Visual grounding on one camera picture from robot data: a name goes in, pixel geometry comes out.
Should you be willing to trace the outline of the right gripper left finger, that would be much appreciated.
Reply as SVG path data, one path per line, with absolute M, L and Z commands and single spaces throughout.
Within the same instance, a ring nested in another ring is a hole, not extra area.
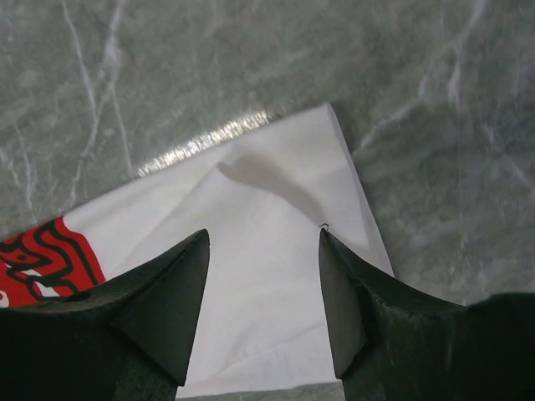
M 186 381 L 208 266 L 203 229 L 78 295 L 4 308 L 2 399 L 174 399 Z

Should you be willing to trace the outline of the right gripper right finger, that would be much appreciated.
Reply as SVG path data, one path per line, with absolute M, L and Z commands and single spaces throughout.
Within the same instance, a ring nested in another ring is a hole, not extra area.
M 346 399 L 533 399 L 533 294 L 447 302 L 370 265 L 326 230 L 318 266 Z

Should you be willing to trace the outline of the white t-shirt with red print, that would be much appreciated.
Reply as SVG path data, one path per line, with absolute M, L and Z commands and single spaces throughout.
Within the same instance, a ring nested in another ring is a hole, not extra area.
M 333 383 L 319 234 L 383 272 L 391 265 L 328 104 L 4 240 L 1 311 L 78 295 L 203 229 L 206 285 L 172 400 Z

